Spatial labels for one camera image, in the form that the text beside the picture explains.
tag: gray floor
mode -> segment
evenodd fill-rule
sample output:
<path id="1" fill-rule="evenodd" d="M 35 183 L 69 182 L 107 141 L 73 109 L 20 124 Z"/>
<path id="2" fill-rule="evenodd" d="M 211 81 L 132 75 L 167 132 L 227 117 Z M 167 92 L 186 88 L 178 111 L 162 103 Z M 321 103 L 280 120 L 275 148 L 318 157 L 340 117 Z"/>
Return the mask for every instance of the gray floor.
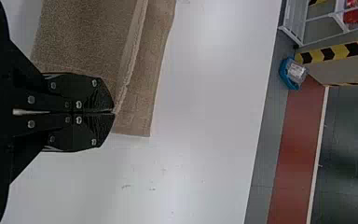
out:
<path id="1" fill-rule="evenodd" d="M 278 70 L 281 61 L 295 53 L 293 45 L 284 33 L 277 33 L 245 224 L 268 221 L 288 94 Z"/>
<path id="2" fill-rule="evenodd" d="M 358 223 L 358 86 L 331 88 L 311 223 Z"/>

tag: yellow and black hazard stripe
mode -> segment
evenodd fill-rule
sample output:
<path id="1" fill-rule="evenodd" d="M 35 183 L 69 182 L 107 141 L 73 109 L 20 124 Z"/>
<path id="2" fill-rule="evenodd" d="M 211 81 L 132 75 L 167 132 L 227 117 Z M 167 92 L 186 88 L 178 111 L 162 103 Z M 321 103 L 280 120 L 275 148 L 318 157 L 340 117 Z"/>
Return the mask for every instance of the yellow and black hazard stripe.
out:
<path id="1" fill-rule="evenodd" d="M 358 86 L 358 82 L 324 84 L 325 87 Z"/>
<path id="2" fill-rule="evenodd" d="M 309 6 L 311 7 L 311 6 L 315 6 L 315 5 L 318 5 L 318 4 L 320 4 L 320 3 L 324 3 L 324 2 L 326 2 L 327 0 L 310 0 L 310 2 L 309 2 Z"/>
<path id="3" fill-rule="evenodd" d="M 322 63 L 358 56 L 358 41 L 296 54 L 298 63 Z"/>

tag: red floor stripe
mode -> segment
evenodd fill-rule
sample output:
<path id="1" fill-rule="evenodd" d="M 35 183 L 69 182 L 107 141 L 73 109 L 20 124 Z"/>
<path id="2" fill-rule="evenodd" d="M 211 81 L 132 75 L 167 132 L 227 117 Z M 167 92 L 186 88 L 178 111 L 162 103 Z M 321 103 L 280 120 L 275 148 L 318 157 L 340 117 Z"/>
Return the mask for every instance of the red floor stripe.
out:
<path id="1" fill-rule="evenodd" d="M 289 91 L 268 224 L 305 224 L 324 103 L 324 86 L 312 77 Z"/>

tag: beige carpet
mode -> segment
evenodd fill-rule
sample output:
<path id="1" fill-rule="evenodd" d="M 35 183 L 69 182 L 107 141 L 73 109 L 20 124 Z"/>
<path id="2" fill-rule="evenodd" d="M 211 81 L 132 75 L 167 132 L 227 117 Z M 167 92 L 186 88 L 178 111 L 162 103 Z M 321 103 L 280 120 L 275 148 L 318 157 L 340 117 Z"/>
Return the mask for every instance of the beige carpet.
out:
<path id="1" fill-rule="evenodd" d="M 116 133 L 150 135 L 175 0 L 46 0 L 31 56 L 44 73 L 101 77 Z"/>

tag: red object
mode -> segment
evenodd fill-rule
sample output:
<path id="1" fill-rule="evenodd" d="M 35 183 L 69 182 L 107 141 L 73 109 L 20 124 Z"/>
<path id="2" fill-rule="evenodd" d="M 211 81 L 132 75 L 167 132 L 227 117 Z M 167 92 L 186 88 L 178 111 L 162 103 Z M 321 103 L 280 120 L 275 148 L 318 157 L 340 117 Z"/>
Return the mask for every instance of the red object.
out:
<path id="1" fill-rule="evenodd" d="M 357 7 L 358 0 L 347 0 L 347 8 Z M 358 24 L 358 9 L 344 13 L 346 24 Z"/>
<path id="2" fill-rule="evenodd" d="M 268 224 L 307 223 L 323 105 L 324 86 L 312 77 L 289 91 Z"/>

